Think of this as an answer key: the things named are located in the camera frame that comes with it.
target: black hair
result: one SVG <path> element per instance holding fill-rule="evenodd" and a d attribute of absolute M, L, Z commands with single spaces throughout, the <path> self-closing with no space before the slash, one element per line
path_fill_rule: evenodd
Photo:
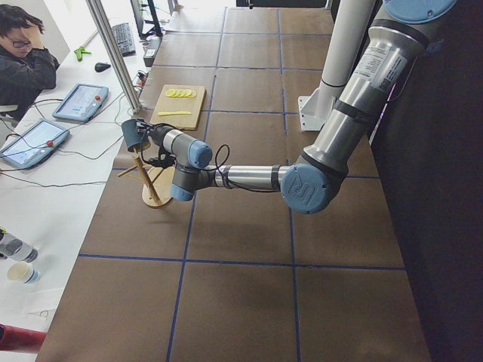
<path fill-rule="evenodd" d="M 0 5 L 0 36 L 4 38 L 14 28 L 29 28 L 33 24 L 38 26 L 40 33 L 44 32 L 44 23 L 37 17 L 30 15 L 20 6 Z"/>

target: white table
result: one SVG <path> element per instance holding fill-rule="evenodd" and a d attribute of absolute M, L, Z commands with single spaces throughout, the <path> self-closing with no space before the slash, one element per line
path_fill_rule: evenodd
<path fill-rule="evenodd" d="M 69 54 L 57 70 L 57 87 L 42 92 L 37 100 L 62 99 L 76 83 L 109 87 L 103 112 L 87 124 L 73 128 L 70 138 L 61 147 L 65 151 L 97 157 L 122 136 L 119 125 L 129 119 L 132 113 L 125 97 L 109 105 L 122 94 L 114 69 L 109 68 L 101 73 L 94 71 L 96 62 L 110 63 L 100 36 L 97 35 L 87 48 L 92 55 L 85 54 L 81 62 L 77 61 L 74 53 Z M 137 44 L 136 55 L 125 57 L 124 60 L 132 78 L 139 70 L 146 71 L 141 43 Z M 58 104 L 44 102 L 39 103 L 38 107 L 47 119 L 54 120 L 51 114 Z M 32 107 L 15 131 L 24 132 L 40 117 L 37 109 Z M 77 125 L 59 123 L 69 128 Z M 105 182 L 121 143 L 119 140 L 97 160 L 55 152 L 44 164 L 32 170 L 9 174 L 43 185 Z M 0 167 L 10 168 L 2 160 Z M 103 183 L 42 188 L 0 175 L 0 225 L 38 248 L 38 258 L 33 265 L 41 274 L 40 280 L 34 284 L 16 284 L 6 276 L 15 261 L 0 261 L 0 324 L 48 330 L 103 189 Z M 0 351 L 1 362 L 33 361 L 35 357 L 35 354 Z"/>

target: water bottle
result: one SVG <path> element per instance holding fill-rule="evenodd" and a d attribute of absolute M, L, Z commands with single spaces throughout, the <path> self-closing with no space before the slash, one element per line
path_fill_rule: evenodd
<path fill-rule="evenodd" d="M 32 262 L 38 255 L 37 249 L 15 238 L 0 228 L 0 253 L 18 262 Z"/>

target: hand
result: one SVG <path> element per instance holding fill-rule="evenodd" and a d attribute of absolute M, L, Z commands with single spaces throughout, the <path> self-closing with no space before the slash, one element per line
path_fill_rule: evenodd
<path fill-rule="evenodd" d="M 23 36 L 25 36 L 29 41 L 32 43 L 32 48 L 35 49 L 44 49 L 44 45 L 42 44 L 40 29 L 38 26 L 29 23 L 29 28 L 20 28 L 22 31 Z"/>

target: glasses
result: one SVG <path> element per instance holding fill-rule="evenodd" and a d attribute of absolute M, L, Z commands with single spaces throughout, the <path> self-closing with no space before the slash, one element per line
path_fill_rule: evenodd
<path fill-rule="evenodd" d="M 25 47 L 29 47 L 32 45 L 32 43 L 29 41 L 28 43 L 24 43 L 23 41 L 13 41 L 12 39 L 8 39 L 12 42 L 12 45 L 14 46 L 15 49 L 22 49 Z"/>

